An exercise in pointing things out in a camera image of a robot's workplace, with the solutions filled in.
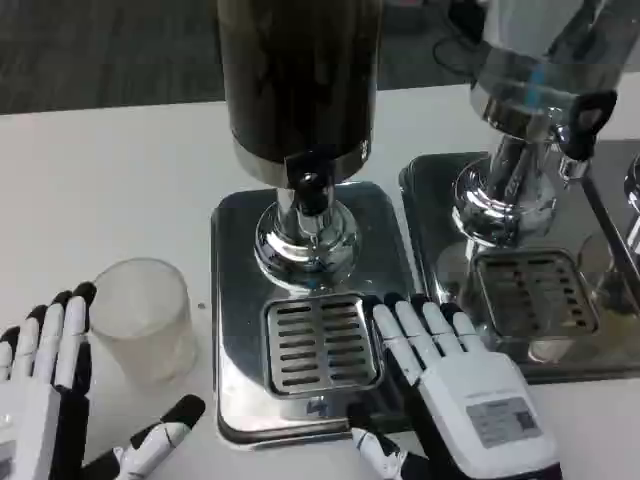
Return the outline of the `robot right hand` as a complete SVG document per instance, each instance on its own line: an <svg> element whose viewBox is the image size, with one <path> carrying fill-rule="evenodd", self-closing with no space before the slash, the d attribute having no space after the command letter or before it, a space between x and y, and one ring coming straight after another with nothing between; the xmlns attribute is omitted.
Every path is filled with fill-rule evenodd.
<svg viewBox="0 0 640 480"><path fill-rule="evenodd" d="M560 479L556 441L518 365L488 349L455 303L389 293L363 301L421 445L381 433L364 404L347 410L356 450L382 479Z"/></svg>

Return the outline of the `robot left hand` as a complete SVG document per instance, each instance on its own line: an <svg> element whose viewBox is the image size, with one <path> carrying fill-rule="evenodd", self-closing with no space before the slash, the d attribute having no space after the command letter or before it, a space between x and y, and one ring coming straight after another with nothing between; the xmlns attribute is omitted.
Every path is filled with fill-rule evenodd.
<svg viewBox="0 0 640 480"><path fill-rule="evenodd" d="M123 446L84 460L92 380L87 338L97 288L83 282L1 335L4 479L146 479L193 430L204 400L183 396Z"/></svg>

